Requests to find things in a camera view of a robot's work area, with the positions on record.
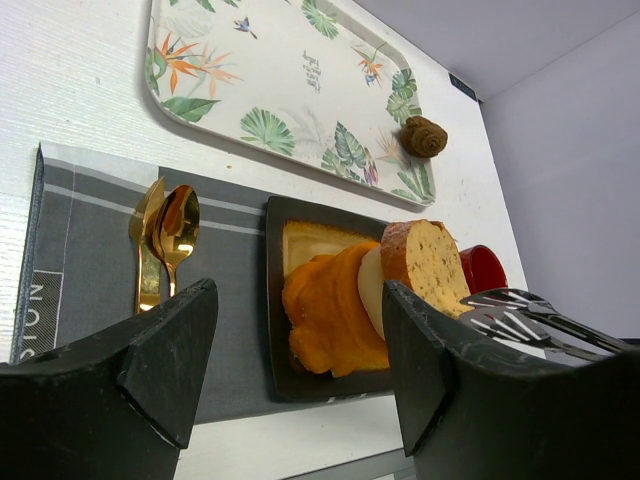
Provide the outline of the brown bread slice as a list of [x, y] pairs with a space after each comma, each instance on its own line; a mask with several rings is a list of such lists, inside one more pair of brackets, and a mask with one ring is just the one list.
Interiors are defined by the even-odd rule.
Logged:
[[381, 239], [384, 278], [404, 284], [436, 310], [457, 319], [471, 310], [456, 243], [443, 223], [425, 219], [389, 224]]

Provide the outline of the stainless steel serving tongs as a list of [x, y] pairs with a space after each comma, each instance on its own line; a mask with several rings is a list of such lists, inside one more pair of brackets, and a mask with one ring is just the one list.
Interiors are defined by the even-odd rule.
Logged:
[[494, 340], [521, 343], [588, 362], [604, 356], [563, 342], [547, 329], [558, 330], [612, 354], [639, 348], [638, 344], [614, 338], [560, 314], [551, 303], [528, 291], [496, 288], [467, 296], [460, 303], [469, 310], [459, 320]]

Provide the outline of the orange glazed bagel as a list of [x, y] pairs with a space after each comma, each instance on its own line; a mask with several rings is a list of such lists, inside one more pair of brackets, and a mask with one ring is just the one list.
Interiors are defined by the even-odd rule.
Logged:
[[382, 315], [384, 281], [380, 246], [376, 246], [362, 257], [357, 284], [362, 305], [374, 330], [382, 340], [385, 340]]

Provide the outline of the orange round sponge cake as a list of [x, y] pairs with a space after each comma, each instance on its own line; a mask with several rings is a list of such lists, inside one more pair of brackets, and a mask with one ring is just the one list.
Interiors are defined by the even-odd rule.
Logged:
[[358, 289], [361, 261], [378, 246], [366, 241], [317, 255], [286, 279], [282, 304], [291, 322], [289, 347], [306, 370], [339, 378], [389, 368], [386, 343]]

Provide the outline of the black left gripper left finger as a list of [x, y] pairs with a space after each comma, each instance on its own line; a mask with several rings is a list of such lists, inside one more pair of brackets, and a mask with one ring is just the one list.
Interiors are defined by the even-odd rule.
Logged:
[[4, 479], [171, 479], [216, 330], [203, 278], [153, 309], [1, 366]]

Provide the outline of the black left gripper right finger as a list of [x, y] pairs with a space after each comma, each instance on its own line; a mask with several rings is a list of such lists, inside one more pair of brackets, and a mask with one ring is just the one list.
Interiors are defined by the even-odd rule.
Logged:
[[383, 288], [404, 451], [420, 479], [635, 479], [639, 350], [581, 366], [501, 344]]

